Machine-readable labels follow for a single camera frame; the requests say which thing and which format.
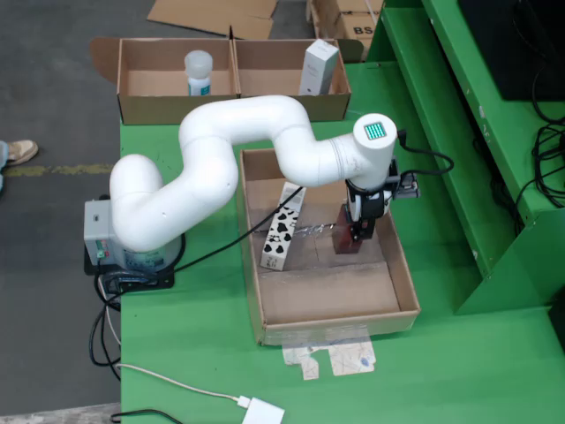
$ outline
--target concrete floor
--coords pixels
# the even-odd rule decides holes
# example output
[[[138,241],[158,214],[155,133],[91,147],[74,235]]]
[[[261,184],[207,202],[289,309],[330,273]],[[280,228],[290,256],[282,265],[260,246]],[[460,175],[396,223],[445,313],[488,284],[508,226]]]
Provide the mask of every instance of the concrete floor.
[[[0,416],[119,401],[87,355],[100,304],[82,272],[83,205],[108,191],[119,152],[115,88],[88,43],[213,36],[146,21],[153,2],[0,2],[0,139],[41,148],[0,195]],[[305,0],[281,0],[274,20],[272,38],[313,37]]]

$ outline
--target cow print box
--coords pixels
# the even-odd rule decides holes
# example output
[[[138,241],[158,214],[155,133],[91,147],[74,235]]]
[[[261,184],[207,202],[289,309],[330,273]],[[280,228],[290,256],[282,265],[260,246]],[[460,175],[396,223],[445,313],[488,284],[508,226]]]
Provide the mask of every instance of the cow print box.
[[[284,183],[279,205],[298,189],[298,185]],[[273,222],[268,230],[267,240],[263,246],[260,266],[263,268],[282,271],[286,255],[290,249],[292,235],[296,228],[298,215],[304,202],[306,189],[303,188],[286,206],[273,217]]]

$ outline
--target small brown block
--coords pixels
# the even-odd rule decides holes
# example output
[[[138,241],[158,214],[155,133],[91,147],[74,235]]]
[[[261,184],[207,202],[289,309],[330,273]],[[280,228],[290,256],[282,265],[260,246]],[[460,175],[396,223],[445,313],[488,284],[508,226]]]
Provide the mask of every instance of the small brown block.
[[[356,254],[359,252],[363,240],[353,241],[351,238],[351,224],[347,222],[345,205],[339,209],[337,220],[332,232],[335,254]]]

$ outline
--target yellow floor marking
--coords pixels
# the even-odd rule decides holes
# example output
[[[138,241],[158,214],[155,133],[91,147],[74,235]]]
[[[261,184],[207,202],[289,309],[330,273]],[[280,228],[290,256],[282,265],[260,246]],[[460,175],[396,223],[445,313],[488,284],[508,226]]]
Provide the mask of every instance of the yellow floor marking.
[[[93,163],[92,165],[75,166],[14,166],[3,169],[5,177],[41,177],[47,174],[79,175],[110,174],[114,165],[110,163]]]

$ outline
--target white power adapter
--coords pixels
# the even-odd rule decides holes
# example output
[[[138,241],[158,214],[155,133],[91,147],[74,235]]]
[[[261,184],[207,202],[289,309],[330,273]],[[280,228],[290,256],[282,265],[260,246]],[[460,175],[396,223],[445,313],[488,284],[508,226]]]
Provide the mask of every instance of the white power adapter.
[[[248,397],[240,396],[237,404],[247,409],[242,424],[281,424],[283,422],[283,409],[256,397],[249,400]]]

